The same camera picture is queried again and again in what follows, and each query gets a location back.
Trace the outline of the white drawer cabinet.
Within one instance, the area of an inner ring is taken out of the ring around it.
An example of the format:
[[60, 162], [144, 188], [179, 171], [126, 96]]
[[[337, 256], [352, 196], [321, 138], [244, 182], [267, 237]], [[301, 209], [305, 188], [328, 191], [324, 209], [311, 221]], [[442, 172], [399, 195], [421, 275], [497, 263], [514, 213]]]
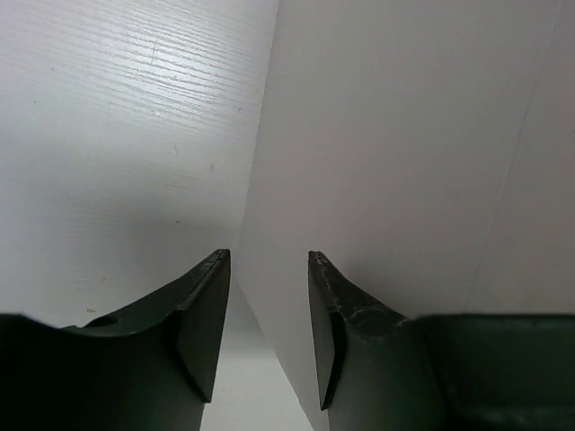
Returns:
[[324, 430], [310, 251], [407, 316], [573, 312], [573, 2], [281, 2], [234, 269]]

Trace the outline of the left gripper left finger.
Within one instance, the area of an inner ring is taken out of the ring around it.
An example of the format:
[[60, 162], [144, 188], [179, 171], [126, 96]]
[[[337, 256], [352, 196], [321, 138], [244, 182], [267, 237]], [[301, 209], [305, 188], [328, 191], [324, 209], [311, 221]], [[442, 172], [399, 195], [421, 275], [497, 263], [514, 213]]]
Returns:
[[198, 430], [213, 395], [231, 254], [90, 321], [1, 318], [4, 430]]

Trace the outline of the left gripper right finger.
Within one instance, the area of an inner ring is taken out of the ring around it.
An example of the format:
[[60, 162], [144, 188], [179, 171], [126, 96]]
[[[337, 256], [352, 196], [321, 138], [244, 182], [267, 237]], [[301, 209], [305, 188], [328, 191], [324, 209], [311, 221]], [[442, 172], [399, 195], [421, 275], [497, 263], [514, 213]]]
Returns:
[[319, 404], [332, 430], [571, 430], [570, 314], [408, 318], [308, 255]]

